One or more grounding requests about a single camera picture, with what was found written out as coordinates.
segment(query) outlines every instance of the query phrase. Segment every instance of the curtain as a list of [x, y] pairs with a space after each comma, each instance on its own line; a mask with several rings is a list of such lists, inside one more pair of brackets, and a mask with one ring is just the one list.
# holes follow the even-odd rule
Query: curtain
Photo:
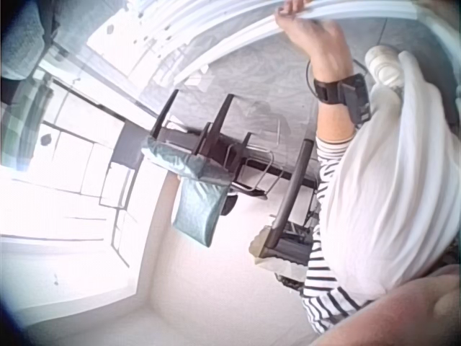
[[27, 171], [37, 143], [40, 124], [53, 97], [49, 80], [26, 79], [1, 119], [1, 165]]

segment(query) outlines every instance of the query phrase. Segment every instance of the teal cushion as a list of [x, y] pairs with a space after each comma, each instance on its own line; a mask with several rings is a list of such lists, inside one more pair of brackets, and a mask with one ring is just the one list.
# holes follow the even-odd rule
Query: teal cushion
[[209, 247], [229, 188], [230, 184], [182, 178], [181, 199], [173, 227]]
[[199, 179], [202, 176], [205, 158], [192, 155], [167, 143], [148, 137], [143, 147], [147, 159], [180, 177]]

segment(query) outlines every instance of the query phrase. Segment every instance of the white towel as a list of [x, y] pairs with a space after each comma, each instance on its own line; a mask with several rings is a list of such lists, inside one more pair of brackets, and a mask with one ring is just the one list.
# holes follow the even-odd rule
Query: white towel
[[399, 59], [403, 105], [394, 91], [375, 86], [373, 118], [345, 153], [321, 211], [325, 259], [357, 299], [422, 276], [460, 227], [460, 142], [439, 90], [410, 53]]

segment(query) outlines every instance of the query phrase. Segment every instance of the wrist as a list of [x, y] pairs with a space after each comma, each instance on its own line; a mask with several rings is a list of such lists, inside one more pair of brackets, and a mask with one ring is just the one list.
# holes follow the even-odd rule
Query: wrist
[[315, 79], [324, 83], [340, 81], [354, 75], [352, 60], [313, 61], [312, 72]]

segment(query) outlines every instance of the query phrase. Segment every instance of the black watch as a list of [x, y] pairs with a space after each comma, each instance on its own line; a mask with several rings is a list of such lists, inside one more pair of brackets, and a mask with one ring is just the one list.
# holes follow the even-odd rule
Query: black watch
[[317, 98], [322, 103], [347, 106], [349, 116], [355, 125], [370, 120], [370, 100], [363, 75], [355, 74], [331, 83], [314, 79], [314, 87]]

